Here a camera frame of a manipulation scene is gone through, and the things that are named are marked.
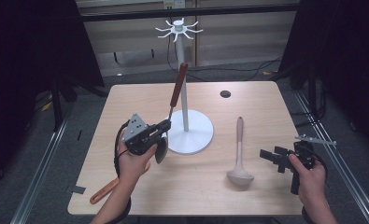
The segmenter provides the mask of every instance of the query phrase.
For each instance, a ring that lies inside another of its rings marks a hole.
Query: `stand base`
[[[172,127],[168,131],[168,147],[178,154],[195,154],[210,143],[213,124],[196,110],[188,110],[189,130],[184,131],[182,110],[172,114]]]

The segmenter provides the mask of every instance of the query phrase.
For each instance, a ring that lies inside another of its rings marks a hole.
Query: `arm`
[[[311,170],[307,170],[295,155],[290,155],[289,159],[300,175],[298,196],[309,217],[315,223],[336,224],[337,221],[324,194],[326,178],[324,167],[316,161],[315,166]]]
[[[119,141],[118,154],[123,152],[119,158],[120,182],[91,223],[108,223],[123,213],[139,177],[144,173],[147,161],[155,154],[156,148],[157,145],[154,145],[144,155],[136,156],[129,151],[124,152],[127,147],[121,140]]]

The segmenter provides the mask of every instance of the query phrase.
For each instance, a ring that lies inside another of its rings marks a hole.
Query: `brown handle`
[[[242,142],[242,137],[243,137],[243,119],[242,119],[242,117],[237,118],[236,136],[237,136],[237,142]]]
[[[183,85],[185,74],[187,73],[188,64],[182,63],[178,70],[178,76],[176,80],[175,89],[173,90],[172,100],[170,106],[175,107],[177,105],[178,96],[180,95],[181,86]]]
[[[118,178],[115,178],[115,179],[111,180],[102,189],[100,189],[95,194],[93,194],[93,196],[90,199],[90,203],[91,204],[98,203],[100,200],[102,200],[104,197],[106,197],[106,195],[108,195],[108,193],[111,192],[115,188],[115,186],[118,185],[118,182],[120,182],[120,180]]]

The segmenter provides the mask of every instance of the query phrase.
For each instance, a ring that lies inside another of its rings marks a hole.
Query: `wooden table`
[[[78,178],[84,194],[73,194],[68,211],[96,214],[104,200],[89,199],[117,175],[113,147],[119,127],[133,113],[147,124],[167,117],[174,84],[118,85],[111,89]],[[223,98],[221,91],[231,97]],[[261,159],[260,149],[292,148],[297,132],[275,82],[187,83],[189,109],[207,115],[214,135],[194,155],[168,151],[164,161],[151,159],[132,195],[130,215],[141,216],[280,216],[300,215],[302,204],[290,193],[292,173]],[[180,109],[178,101],[176,110]],[[233,185],[226,172],[236,158],[236,120],[244,119],[243,165],[255,176],[249,188]]]

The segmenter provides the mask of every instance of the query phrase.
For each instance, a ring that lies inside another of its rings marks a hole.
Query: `white mug tree stand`
[[[189,39],[192,37],[186,34],[187,31],[192,33],[199,33],[203,30],[193,31],[188,29],[188,27],[193,25],[184,25],[184,18],[180,21],[174,21],[173,25],[169,21],[166,23],[171,26],[168,29],[155,28],[158,31],[170,31],[167,35],[158,36],[159,38],[165,38],[169,35],[174,34],[175,38],[173,40],[176,43],[177,49],[177,62],[178,69],[182,63],[184,63],[184,44],[183,35],[187,36]],[[184,78],[181,87],[181,107],[182,109],[176,111],[172,114],[172,126],[168,132],[168,147],[170,150],[184,155],[191,155],[198,153],[205,149],[210,143],[213,137],[213,124],[210,119],[203,113],[196,110],[189,110],[187,105],[187,88],[186,79]]]

